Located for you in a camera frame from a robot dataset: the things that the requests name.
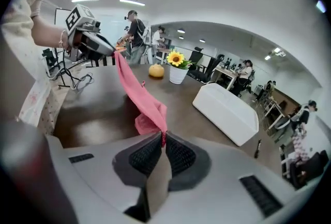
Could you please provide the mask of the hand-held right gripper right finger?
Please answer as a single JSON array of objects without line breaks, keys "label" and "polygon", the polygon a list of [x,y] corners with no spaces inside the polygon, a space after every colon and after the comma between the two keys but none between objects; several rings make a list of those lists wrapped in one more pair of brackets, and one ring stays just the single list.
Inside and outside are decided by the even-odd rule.
[{"label": "hand-held right gripper right finger", "polygon": [[293,188],[244,152],[167,135],[168,197],[153,223],[286,223]]}]

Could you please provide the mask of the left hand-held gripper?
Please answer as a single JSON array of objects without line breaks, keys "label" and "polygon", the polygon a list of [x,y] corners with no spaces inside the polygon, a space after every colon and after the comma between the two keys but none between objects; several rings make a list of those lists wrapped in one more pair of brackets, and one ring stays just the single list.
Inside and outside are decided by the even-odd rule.
[{"label": "left hand-held gripper", "polygon": [[101,22],[96,20],[91,10],[81,4],[77,4],[65,20],[68,37],[72,33],[82,34],[81,43],[77,48],[82,55],[90,60],[98,61],[102,54],[113,54],[113,47],[101,34]]}]

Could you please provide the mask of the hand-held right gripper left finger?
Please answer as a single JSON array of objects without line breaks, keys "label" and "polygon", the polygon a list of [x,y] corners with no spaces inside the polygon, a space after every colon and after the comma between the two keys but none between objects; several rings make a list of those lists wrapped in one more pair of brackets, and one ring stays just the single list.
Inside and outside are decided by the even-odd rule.
[{"label": "hand-held right gripper left finger", "polygon": [[63,148],[48,137],[55,172],[78,223],[148,223],[146,183],[161,151],[161,134]]}]

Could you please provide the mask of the person's left hand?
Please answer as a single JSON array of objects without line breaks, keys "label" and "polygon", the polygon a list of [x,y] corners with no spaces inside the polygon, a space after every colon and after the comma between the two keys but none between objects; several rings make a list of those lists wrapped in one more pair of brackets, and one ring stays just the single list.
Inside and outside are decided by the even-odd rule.
[{"label": "person's left hand", "polygon": [[72,48],[77,48],[81,43],[81,37],[82,37],[82,34],[80,32],[72,33],[68,37],[68,48],[67,48],[67,50],[70,50]]}]

